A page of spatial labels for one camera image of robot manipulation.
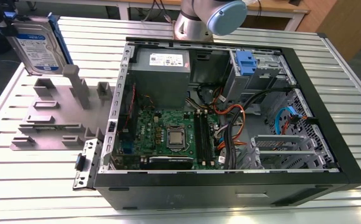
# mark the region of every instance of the ram slot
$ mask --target ram slot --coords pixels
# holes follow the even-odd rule
[[[195,141],[196,141],[196,152],[198,152],[198,163],[202,164],[204,160],[203,155],[203,139],[202,139],[202,123],[200,123],[200,113],[195,113]]]
[[[211,148],[211,136],[210,136],[210,124],[207,119],[207,114],[202,115],[202,129],[203,129],[203,140],[204,140],[204,161],[207,165],[212,161],[212,148]]]

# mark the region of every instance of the power supply label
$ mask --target power supply label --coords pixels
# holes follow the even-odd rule
[[[19,34],[17,38],[33,66],[39,70],[56,71],[59,64],[44,35]]]
[[[150,65],[183,67],[183,55],[151,54]]]

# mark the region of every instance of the motherboard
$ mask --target motherboard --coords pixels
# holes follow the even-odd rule
[[[140,110],[136,138],[134,142],[122,142],[116,166],[135,170],[152,169],[148,165],[156,164],[166,169],[171,164],[179,169],[219,169],[212,137],[218,127],[216,114]]]

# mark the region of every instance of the wooden cabinet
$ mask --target wooden cabinet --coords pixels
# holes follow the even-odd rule
[[[326,33],[348,61],[361,49],[361,0],[304,0],[311,8],[298,31]]]

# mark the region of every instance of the metal workbench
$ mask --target metal workbench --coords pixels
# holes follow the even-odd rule
[[[171,24],[164,23],[63,17],[59,24],[88,85],[107,81],[115,86],[127,36],[172,38]],[[312,33],[247,28],[215,41],[295,48],[361,166],[361,82],[330,41]],[[361,223],[361,187],[292,208],[115,211],[98,191],[72,191],[79,151],[10,149],[37,95],[37,79],[21,65],[0,96],[0,221],[158,224],[176,218],[183,223]],[[68,84],[63,77],[52,80]]]

